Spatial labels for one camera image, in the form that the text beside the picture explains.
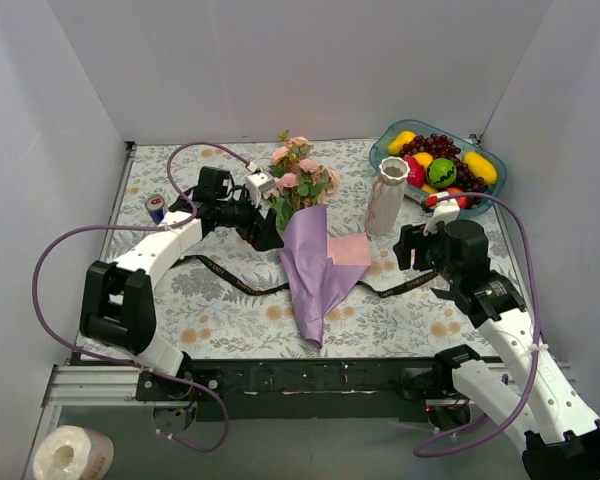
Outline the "black ribbon with gold text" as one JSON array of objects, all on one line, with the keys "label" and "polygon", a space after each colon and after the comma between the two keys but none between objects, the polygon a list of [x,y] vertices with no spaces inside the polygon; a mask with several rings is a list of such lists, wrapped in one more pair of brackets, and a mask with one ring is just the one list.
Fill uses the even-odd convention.
[{"label": "black ribbon with gold text", "polygon": [[[251,286],[247,285],[244,281],[240,280],[237,276],[230,273],[224,267],[220,266],[215,261],[211,260],[209,257],[204,255],[190,255],[185,256],[183,259],[179,259],[174,263],[174,266],[180,266],[189,261],[198,261],[202,265],[204,265],[208,270],[210,270],[214,275],[219,277],[224,282],[231,285],[233,288],[239,290],[240,292],[256,297],[256,296],[268,296],[278,293],[280,291],[289,290],[289,283],[284,283],[278,286],[274,286],[265,290],[256,290]],[[423,285],[428,284],[429,282],[435,280],[438,277],[438,274],[434,271],[426,272],[414,279],[408,280],[401,284],[395,285],[385,290],[376,290],[370,284],[359,280],[356,282],[356,286],[362,287],[368,292],[376,295],[379,298],[388,298],[392,296],[399,296],[406,293],[409,293],[416,288],[419,288]]]}]

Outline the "pink artificial flower bouquet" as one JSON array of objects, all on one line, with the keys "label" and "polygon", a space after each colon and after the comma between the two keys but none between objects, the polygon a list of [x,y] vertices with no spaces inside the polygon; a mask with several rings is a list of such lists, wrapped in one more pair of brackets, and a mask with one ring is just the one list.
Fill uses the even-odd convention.
[{"label": "pink artificial flower bouquet", "polygon": [[283,233],[296,212],[322,204],[334,193],[339,177],[310,158],[313,144],[305,137],[290,137],[286,130],[278,138],[281,146],[273,152],[269,166],[275,186],[265,199],[276,213],[278,232]]}]

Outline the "purple wrapping paper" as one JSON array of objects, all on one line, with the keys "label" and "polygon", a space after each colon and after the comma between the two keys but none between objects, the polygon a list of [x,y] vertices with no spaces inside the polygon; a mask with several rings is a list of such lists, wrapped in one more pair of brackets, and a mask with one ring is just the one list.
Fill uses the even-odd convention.
[{"label": "purple wrapping paper", "polygon": [[371,265],[365,233],[331,237],[327,207],[317,205],[291,217],[279,258],[287,276],[301,337],[323,347],[324,319],[362,279]]}]

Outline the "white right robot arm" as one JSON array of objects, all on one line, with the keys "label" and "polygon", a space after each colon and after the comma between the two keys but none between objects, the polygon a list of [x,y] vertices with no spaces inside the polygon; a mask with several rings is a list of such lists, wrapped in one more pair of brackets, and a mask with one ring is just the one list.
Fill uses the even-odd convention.
[{"label": "white right robot arm", "polygon": [[519,387],[466,345],[435,355],[434,389],[472,400],[519,450],[531,479],[600,479],[600,416],[576,392],[514,284],[491,267],[488,239],[470,220],[402,227],[393,247],[400,269],[430,270],[449,284],[438,291],[464,313]]}]

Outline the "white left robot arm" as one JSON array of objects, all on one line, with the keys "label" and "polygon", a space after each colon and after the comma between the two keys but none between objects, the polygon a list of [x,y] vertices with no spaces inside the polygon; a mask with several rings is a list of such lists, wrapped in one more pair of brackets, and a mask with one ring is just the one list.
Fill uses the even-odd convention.
[{"label": "white left robot arm", "polygon": [[185,354],[158,332],[154,287],[164,274],[216,228],[235,230],[256,251],[279,249],[276,212],[261,213],[274,178],[253,171],[243,185],[227,170],[201,169],[198,183],[184,191],[158,224],[157,231],[110,263],[87,270],[80,333],[117,349],[141,366],[161,372],[158,387],[173,400],[193,386],[181,367]]}]

